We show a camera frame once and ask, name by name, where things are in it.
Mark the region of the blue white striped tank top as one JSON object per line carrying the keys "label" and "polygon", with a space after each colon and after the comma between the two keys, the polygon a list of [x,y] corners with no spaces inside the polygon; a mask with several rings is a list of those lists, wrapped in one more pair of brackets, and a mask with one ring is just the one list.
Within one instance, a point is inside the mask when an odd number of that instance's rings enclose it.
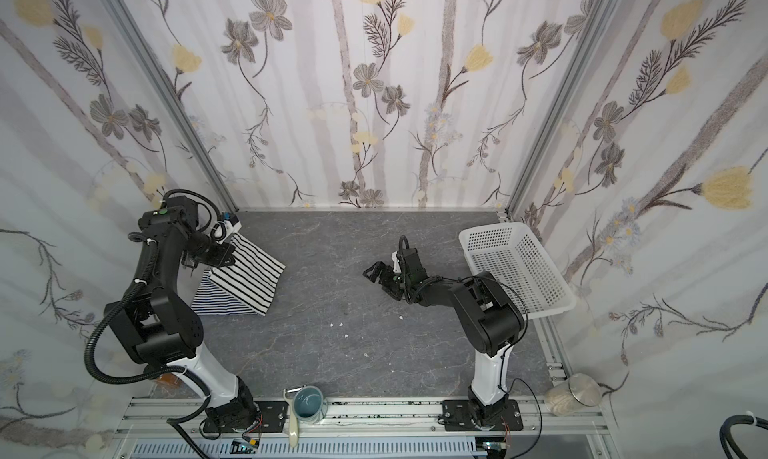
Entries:
{"label": "blue white striped tank top", "polygon": [[191,308],[199,316],[256,314],[254,309],[214,284],[208,271],[201,278]]}

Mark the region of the black white striped tank top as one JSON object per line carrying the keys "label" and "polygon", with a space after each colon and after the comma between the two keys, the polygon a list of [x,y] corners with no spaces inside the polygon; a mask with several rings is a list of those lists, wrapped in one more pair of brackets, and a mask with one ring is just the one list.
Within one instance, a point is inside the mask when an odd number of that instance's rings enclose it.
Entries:
{"label": "black white striped tank top", "polygon": [[232,235],[231,244],[235,264],[210,269],[207,314],[265,316],[286,266],[240,233]]}

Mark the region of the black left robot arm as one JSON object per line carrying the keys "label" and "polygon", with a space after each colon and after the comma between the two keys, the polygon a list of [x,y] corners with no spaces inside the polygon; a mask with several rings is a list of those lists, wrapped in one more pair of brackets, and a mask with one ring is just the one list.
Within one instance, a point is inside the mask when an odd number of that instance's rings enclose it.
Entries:
{"label": "black left robot arm", "polygon": [[[228,215],[208,198],[187,189],[165,193],[160,206],[142,215],[129,239],[141,245],[131,283],[119,301],[106,305],[104,318],[85,351],[88,372],[107,384],[132,384],[173,374],[209,406],[236,400],[246,387],[226,370],[204,342],[200,317],[177,290],[183,268],[221,268],[235,264],[228,241]],[[113,377],[98,371],[95,350],[110,329],[141,374]]]}

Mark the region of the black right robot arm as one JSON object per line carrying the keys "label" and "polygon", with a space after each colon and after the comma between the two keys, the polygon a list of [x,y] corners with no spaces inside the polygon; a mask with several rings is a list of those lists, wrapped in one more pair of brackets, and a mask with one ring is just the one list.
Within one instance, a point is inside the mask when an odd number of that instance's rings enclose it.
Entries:
{"label": "black right robot arm", "polygon": [[452,309],[476,353],[470,400],[481,409],[507,400],[509,354],[528,326],[522,298],[512,287],[488,271],[462,279],[430,275],[415,248],[398,249],[391,265],[377,261],[363,276],[396,301]]}

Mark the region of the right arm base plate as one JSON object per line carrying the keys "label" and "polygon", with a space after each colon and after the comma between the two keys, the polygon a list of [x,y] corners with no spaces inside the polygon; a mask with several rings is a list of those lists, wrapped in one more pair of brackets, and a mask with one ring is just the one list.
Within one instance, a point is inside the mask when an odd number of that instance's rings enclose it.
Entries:
{"label": "right arm base plate", "polygon": [[512,399],[491,406],[474,399],[446,399],[441,407],[438,423],[447,432],[517,432],[524,428],[518,403]]}

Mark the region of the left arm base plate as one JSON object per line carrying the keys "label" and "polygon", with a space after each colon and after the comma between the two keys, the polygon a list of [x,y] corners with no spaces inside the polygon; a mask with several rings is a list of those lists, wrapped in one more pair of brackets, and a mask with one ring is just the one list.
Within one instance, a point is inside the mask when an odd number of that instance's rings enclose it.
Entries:
{"label": "left arm base plate", "polygon": [[205,419],[200,425],[206,436],[245,433],[281,433],[288,418],[286,401],[257,401],[250,409],[237,401],[218,407],[209,407]]}

